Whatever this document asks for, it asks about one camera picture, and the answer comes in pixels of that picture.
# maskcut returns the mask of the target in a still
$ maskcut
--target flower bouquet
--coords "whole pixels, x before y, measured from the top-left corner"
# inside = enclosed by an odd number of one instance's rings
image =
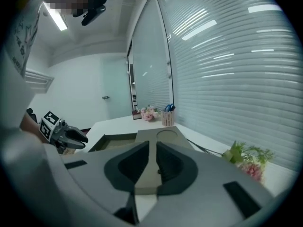
[[[148,105],[146,108],[142,108],[141,110],[138,111],[142,118],[145,121],[150,121],[154,118],[157,118],[159,116],[159,111],[156,107]]]
[[[239,169],[250,175],[258,182],[263,181],[263,172],[268,161],[274,154],[259,147],[246,147],[245,142],[234,142],[230,150],[225,151],[222,157],[235,164]]]

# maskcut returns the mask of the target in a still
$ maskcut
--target ceiling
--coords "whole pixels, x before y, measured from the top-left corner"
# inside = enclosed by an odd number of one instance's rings
[[[87,26],[82,26],[82,16],[74,18],[64,15],[67,29],[60,31],[44,5],[40,9],[37,37],[50,49],[57,49],[68,43],[79,44],[83,39],[94,35],[126,36],[128,23],[137,0],[107,0],[106,11]]]

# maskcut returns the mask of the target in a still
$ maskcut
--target pencil holder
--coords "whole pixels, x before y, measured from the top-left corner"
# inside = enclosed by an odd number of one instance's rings
[[[173,126],[174,117],[175,117],[175,111],[171,111],[171,112],[161,111],[161,119],[162,119],[162,124],[164,126]]]

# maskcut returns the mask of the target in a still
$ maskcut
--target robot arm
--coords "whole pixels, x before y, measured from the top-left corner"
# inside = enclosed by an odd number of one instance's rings
[[[83,149],[89,140],[86,135],[76,127],[69,126],[64,119],[48,112],[40,121],[40,132],[57,147],[59,153],[66,148]]]

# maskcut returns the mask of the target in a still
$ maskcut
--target white counter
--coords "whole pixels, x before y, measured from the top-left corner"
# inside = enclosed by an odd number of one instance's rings
[[[219,153],[223,153],[227,149],[230,149],[230,146],[217,142],[178,123],[176,123],[175,126],[178,127],[178,129],[187,139],[191,140],[199,146]],[[163,127],[164,126],[160,120],[147,122],[143,119],[133,120],[132,116],[97,122],[87,134],[89,142],[86,144],[86,147],[82,150],[76,150],[76,153],[88,152],[104,134],[129,134],[137,133],[139,130],[148,130]],[[195,150],[201,151],[196,146],[192,146]],[[272,163],[268,163],[268,166],[264,172],[264,185],[274,196],[277,196],[279,193],[286,190],[293,184],[296,176],[297,173],[294,171],[281,166],[277,166]]]

